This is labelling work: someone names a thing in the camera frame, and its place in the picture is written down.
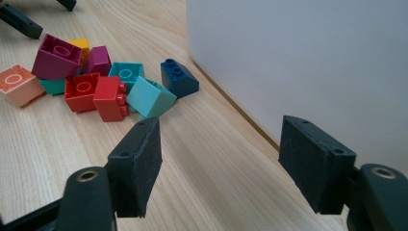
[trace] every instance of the lego brick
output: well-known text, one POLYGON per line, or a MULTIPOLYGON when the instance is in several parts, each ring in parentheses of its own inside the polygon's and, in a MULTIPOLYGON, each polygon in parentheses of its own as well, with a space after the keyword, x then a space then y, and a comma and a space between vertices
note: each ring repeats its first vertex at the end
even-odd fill
POLYGON ((129 115, 126 105, 126 85, 119 77, 100 77, 93 104, 104 122, 122 121, 129 115))
POLYGON ((177 96, 156 82, 139 77, 126 101, 138 111, 141 118, 161 116, 176 101, 177 96))
POLYGON ((101 76, 107 76, 112 64, 106 46, 93 47, 84 62, 84 74, 98 72, 101 76))
POLYGON ((108 76, 119 76, 120 82, 126 84, 126 93, 129 93, 139 76, 144 77, 143 64, 114 62, 108 76))
POLYGON ((73 76, 81 61, 81 48, 59 38, 45 35, 33 65, 40 79, 56 80, 73 76))
POLYGON ((99 73, 92 73, 65 79, 64 99, 73 113, 96 109, 93 96, 99 76, 99 73))
POLYGON ((43 94, 44 89, 36 76, 21 65, 0 72, 0 96, 16 107, 22 107, 43 94))
POLYGON ((74 40, 69 40, 68 43, 81 48, 82 52, 81 52, 80 66, 83 66, 85 62, 85 58, 89 54, 88 40, 86 38, 78 38, 74 40))
POLYGON ((160 66, 163 85, 175 94, 177 99, 199 90, 198 80, 195 79, 185 66, 172 59, 167 59, 160 66))
POLYGON ((58 80, 40 79, 39 83, 45 89, 47 94, 62 94, 65 92, 65 78, 58 80))

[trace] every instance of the wooden table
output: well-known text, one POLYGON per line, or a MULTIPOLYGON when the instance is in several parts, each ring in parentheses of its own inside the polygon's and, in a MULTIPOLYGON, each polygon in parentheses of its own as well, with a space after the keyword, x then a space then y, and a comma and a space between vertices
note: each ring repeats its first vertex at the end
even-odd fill
MULTIPOLYGON (((213 86, 189 56, 186 2, 78 1, 72 13, 57 1, 5 1, 44 28, 26 38, 0 22, 0 69, 31 69, 45 34, 87 38, 108 47, 113 62, 140 62, 161 83, 160 63, 173 58, 200 91, 161 116, 163 165, 144 219, 119 219, 120 230, 345 230, 342 216, 315 215, 278 153, 213 86)), ((0 99, 0 213, 10 222, 64 192, 74 171, 104 166, 108 154, 140 121, 102 122, 96 111, 72 113, 61 95, 24 108, 0 99)))

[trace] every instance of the teal lego brick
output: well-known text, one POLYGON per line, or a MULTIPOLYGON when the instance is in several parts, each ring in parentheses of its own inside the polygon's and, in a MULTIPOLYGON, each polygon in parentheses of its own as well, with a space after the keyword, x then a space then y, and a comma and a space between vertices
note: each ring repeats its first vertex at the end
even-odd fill
POLYGON ((40 79, 39 83, 45 89, 47 94, 62 94, 65 88, 65 78, 58 80, 40 79))
POLYGON ((164 114, 176 101, 177 96, 160 84, 139 77, 130 90, 126 101, 131 111, 140 113, 140 118, 157 117, 164 114))
POLYGON ((139 77, 144 77, 143 64, 114 62, 108 76, 118 76, 120 82, 126 85, 126 93, 129 93, 139 77))

